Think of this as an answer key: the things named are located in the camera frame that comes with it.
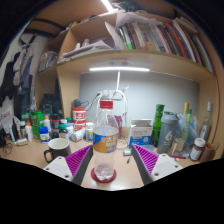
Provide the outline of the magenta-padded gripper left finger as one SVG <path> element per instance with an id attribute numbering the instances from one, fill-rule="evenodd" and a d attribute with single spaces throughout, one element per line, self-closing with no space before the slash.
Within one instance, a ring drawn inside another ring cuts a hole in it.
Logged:
<path id="1" fill-rule="evenodd" d="M 67 157 L 58 156 L 44 170 L 76 185 L 81 185 L 92 156 L 93 149 L 89 145 Z"/>

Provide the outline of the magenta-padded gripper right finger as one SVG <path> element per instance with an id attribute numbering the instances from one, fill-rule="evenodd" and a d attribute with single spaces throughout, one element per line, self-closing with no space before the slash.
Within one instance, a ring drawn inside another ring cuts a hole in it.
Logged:
<path id="1" fill-rule="evenodd" d="M 166 153 L 157 155 L 155 152 L 136 144 L 132 145 L 131 154 L 137 164 L 144 185 L 182 169 L 182 166 Z"/>

